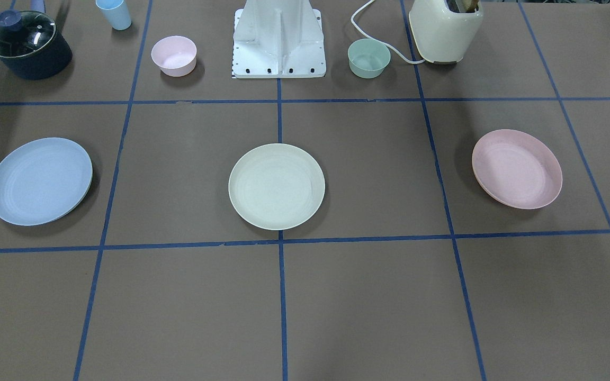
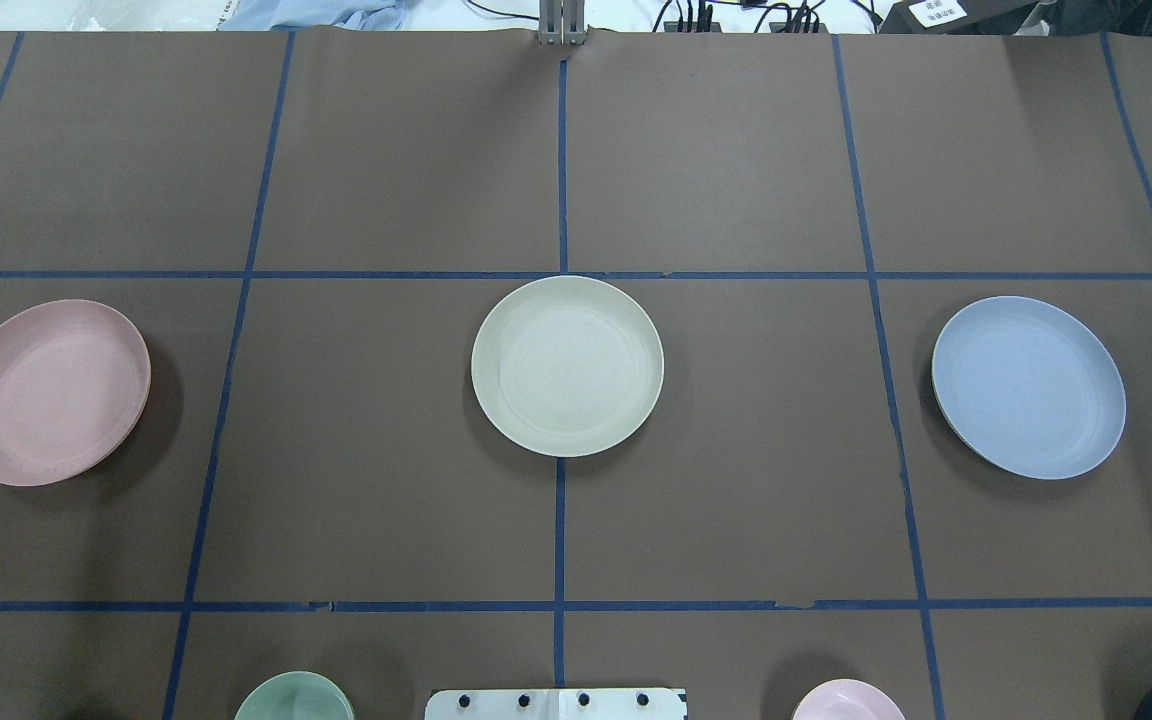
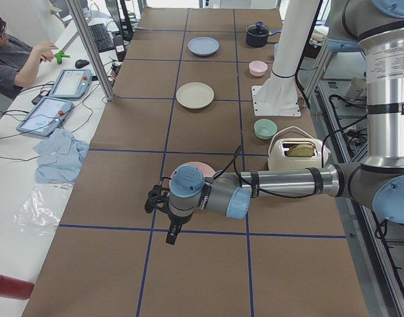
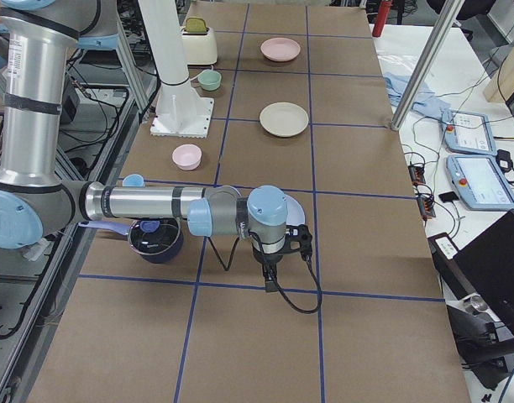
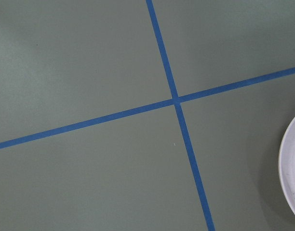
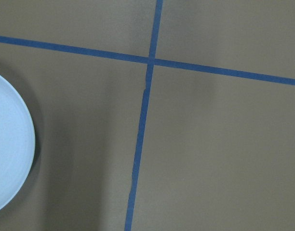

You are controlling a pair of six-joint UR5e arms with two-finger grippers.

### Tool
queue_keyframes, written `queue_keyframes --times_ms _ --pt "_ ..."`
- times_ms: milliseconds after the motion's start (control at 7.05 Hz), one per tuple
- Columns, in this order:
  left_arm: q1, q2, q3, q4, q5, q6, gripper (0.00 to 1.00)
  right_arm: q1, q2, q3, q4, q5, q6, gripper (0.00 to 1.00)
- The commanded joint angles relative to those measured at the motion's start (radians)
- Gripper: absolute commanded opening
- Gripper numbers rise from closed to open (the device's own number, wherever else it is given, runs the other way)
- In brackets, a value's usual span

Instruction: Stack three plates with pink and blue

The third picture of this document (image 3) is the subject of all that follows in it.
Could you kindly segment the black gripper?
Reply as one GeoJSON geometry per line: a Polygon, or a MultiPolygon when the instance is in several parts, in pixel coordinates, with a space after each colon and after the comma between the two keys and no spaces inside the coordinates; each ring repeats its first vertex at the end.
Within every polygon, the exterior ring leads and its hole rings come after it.
{"type": "MultiPolygon", "coordinates": [[[[145,212],[152,213],[155,209],[160,212],[169,215],[170,208],[168,206],[170,196],[170,189],[165,188],[160,185],[154,185],[152,190],[148,192],[147,200],[145,202],[145,212]]],[[[166,243],[167,244],[175,244],[176,239],[181,232],[182,224],[180,223],[170,223],[167,235],[166,235],[166,243]]]]}

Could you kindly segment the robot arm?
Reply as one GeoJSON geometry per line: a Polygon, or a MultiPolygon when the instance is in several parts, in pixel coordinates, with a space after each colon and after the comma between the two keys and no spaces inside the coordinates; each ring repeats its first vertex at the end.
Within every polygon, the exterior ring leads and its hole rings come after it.
{"type": "Polygon", "coordinates": [[[358,44],[366,54],[366,158],[300,170],[222,170],[212,178],[180,166],[170,185],[155,185],[145,203],[147,213],[169,217],[167,243],[175,243],[196,209],[243,219],[250,199],[260,194],[345,197],[404,224],[404,1],[333,1],[328,40],[358,44]]]}

